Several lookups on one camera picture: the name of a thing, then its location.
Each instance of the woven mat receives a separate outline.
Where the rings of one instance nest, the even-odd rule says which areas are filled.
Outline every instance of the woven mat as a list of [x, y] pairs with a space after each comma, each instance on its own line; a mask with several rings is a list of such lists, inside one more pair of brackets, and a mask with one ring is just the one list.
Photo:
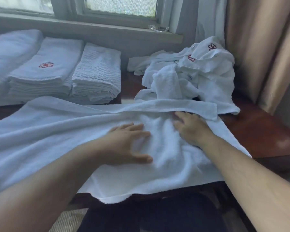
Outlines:
[[49, 232], [76, 232], [87, 209], [72, 210], [61, 213]]

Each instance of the window sill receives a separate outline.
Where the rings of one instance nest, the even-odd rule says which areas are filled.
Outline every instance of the window sill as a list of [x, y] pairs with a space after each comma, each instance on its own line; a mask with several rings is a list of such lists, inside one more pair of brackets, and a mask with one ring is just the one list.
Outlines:
[[38, 29], [44, 32], [77, 35], [119, 35], [126, 38], [180, 44], [183, 36], [144, 28], [83, 23], [52, 18], [0, 13], [0, 27], [12, 30]]

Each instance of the red embroidered logo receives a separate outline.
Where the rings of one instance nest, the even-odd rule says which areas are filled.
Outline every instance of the red embroidered logo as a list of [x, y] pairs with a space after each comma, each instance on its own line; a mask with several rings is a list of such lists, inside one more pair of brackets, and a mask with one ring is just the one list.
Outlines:
[[211, 51], [211, 50], [213, 50], [213, 49], [217, 49], [217, 46], [214, 45], [213, 43], [211, 43], [211, 44], [208, 46], [208, 48], [209, 48], [209, 51]]
[[195, 61], [195, 58], [191, 57], [191, 55], [188, 55], [188, 59], [189, 59], [190, 61], [192, 61], [192, 62]]
[[53, 67], [55, 64], [52, 62], [42, 63], [39, 67], [46, 68], [46, 67]]

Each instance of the wooden table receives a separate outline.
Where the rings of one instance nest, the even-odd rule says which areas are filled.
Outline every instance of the wooden table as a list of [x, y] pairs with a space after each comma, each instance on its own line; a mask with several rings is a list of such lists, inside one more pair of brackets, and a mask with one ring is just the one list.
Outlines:
[[[134, 99], [135, 95], [145, 88], [141, 82], [141, 76], [123, 73], [121, 93], [112, 103]], [[233, 94], [233, 101], [241, 109], [240, 114], [236, 116], [222, 115], [221, 118], [240, 144], [249, 151], [255, 160], [270, 170], [278, 174], [290, 172], [290, 129], [238, 93]], [[21, 107], [22, 105], [0, 107], [0, 120], [13, 114]], [[210, 183], [203, 186], [159, 192], [153, 195], [133, 195], [128, 201], [160, 198], [182, 192], [196, 192], [205, 187], [218, 186], [219, 184]], [[71, 208], [100, 205], [103, 204], [88, 193], [77, 194], [71, 202]]]

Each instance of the window frame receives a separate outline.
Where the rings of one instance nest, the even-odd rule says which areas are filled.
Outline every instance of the window frame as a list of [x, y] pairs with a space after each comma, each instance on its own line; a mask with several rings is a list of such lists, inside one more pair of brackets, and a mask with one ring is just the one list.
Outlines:
[[173, 0], [157, 0], [156, 17], [90, 10], [85, 0], [51, 0], [51, 3], [54, 14], [5, 8], [0, 8], [0, 13], [148, 29], [149, 25], [169, 26]]

